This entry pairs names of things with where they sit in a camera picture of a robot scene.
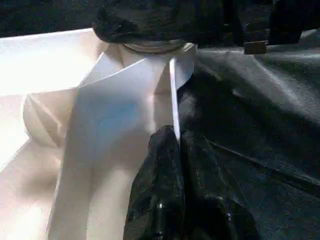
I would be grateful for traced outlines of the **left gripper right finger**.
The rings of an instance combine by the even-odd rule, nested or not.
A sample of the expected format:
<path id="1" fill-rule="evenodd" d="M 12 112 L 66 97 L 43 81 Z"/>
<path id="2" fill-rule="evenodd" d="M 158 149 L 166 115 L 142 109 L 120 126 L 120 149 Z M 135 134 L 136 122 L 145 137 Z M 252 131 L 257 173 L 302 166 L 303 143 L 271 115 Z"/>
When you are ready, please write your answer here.
<path id="1" fill-rule="evenodd" d="M 225 165 L 227 158 L 194 131 L 181 136 L 181 163 L 188 240 L 259 240 L 253 215 L 240 186 Z"/>

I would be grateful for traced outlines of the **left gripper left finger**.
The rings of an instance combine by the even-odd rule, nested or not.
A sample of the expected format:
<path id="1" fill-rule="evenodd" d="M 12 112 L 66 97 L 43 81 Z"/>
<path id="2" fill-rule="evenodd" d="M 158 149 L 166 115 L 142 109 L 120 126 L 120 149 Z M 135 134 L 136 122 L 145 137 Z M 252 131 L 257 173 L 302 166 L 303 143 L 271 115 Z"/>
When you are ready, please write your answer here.
<path id="1" fill-rule="evenodd" d="M 180 240 L 185 218 L 181 153 L 173 126 L 149 139 L 148 153 L 130 191 L 125 240 Z"/>

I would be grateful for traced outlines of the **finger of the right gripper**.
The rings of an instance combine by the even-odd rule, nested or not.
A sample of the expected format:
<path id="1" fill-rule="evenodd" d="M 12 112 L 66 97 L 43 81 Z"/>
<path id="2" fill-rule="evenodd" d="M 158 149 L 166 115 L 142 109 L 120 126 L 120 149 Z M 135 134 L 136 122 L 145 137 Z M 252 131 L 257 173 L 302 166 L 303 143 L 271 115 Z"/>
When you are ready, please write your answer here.
<path id="1" fill-rule="evenodd" d="M 199 0 L 104 0 L 92 29 L 106 43 L 191 42 L 200 10 Z"/>

